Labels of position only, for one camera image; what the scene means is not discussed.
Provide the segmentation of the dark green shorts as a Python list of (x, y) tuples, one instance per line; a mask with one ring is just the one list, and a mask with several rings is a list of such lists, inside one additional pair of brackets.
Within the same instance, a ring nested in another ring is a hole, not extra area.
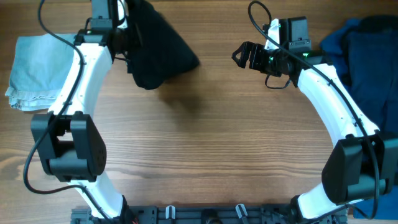
[(136, 25), (141, 46), (127, 51), (127, 72), (137, 86), (153, 90), (164, 81), (189, 72), (200, 61), (176, 30), (148, 1), (128, 1), (129, 25)]

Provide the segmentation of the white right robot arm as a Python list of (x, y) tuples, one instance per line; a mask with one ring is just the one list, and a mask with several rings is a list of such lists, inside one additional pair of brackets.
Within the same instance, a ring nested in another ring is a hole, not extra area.
[(291, 200), (285, 213), (289, 223), (314, 223), (347, 208), (375, 218), (379, 200), (392, 191), (396, 176), (397, 135), (381, 132), (366, 117), (326, 54), (243, 42), (231, 57), (241, 68), (287, 75), (310, 100), (331, 138), (333, 150), (322, 180)]

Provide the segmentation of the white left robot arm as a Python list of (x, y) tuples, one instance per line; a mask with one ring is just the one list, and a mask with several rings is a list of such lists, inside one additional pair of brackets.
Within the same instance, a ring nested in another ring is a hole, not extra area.
[(81, 29), (63, 88), (45, 114), (32, 118), (31, 131), (46, 174), (76, 189), (95, 223), (137, 223), (125, 197), (104, 171), (106, 146), (94, 122), (99, 91), (116, 54), (125, 51), (125, 32)]

